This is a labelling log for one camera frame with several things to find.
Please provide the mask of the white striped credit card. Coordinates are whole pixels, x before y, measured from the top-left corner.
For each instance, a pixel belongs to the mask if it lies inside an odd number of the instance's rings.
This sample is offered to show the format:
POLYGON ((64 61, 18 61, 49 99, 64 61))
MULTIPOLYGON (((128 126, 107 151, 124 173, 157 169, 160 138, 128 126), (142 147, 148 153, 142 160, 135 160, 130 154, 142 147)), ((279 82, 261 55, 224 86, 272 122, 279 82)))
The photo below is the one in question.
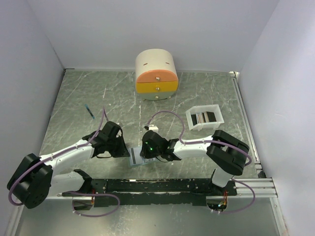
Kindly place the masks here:
POLYGON ((130 154, 129 162, 131 167, 141 166, 145 164, 144 158, 140 156, 142 147, 132 147, 128 149, 130 154))

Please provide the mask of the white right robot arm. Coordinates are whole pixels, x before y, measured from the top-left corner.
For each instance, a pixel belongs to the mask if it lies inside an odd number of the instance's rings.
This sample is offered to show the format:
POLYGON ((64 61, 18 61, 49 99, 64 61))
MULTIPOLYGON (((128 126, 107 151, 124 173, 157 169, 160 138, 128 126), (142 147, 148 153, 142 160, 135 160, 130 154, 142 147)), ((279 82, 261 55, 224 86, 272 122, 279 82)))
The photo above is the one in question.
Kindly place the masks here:
POLYGON ((213 171, 207 191, 213 195, 222 194, 234 176, 243 174, 244 168, 252 162, 249 146, 223 130, 216 130, 212 136, 183 140, 167 140, 152 130, 142 138, 140 156, 145 159, 160 157, 166 161, 181 161, 190 157, 209 157, 217 168, 213 171))

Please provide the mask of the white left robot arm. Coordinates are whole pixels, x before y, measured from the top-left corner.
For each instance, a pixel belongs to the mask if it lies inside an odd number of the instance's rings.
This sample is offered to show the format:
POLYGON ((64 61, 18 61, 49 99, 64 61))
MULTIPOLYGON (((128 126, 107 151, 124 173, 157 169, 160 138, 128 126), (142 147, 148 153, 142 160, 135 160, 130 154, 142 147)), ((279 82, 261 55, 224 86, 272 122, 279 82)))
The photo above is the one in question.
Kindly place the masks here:
POLYGON ((67 174, 62 172, 78 162, 105 152, 113 158, 129 156, 123 130, 112 121, 57 152, 43 156, 33 153, 26 155, 7 184, 10 203, 32 209, 51 195, 67 191, 75 191, 80 196, 90 194, 92 179, 88 174, 82 170, 73 170, 67 174))

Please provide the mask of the mint green card holder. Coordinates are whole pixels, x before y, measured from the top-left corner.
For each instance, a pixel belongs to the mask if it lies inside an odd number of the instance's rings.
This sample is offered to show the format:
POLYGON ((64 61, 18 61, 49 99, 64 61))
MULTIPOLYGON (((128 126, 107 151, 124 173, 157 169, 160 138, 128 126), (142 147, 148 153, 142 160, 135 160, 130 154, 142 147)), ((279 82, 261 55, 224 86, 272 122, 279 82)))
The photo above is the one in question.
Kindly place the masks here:
POLYGON ((130 154, 129 163, 131 167, 142 166, 157 161, 156 158, 147 159, 140 156, 141 149, 142 147, 132 147, 127 149, 130 154))

